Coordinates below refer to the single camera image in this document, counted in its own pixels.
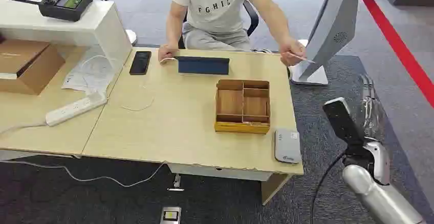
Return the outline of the person's right hand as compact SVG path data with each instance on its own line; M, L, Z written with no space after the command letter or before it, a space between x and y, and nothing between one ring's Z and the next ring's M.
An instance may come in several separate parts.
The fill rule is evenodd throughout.
M164 64L168 59L174 58L178 52L178 44L177 43L168 43L160 45L158 50L158 58L161 64Z

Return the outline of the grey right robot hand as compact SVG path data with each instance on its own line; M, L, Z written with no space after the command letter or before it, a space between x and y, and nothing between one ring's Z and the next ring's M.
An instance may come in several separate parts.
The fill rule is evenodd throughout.
M385 112L377 97L374 82L367 74L360 74L361 80L361 122L365 136L380 141L383 136Z

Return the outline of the person's left hand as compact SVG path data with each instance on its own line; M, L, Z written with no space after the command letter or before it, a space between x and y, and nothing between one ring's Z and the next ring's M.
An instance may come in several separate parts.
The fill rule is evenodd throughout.
M280 60L285 66L294 66L307 59L305 46L291 37L280 43L279 51Z

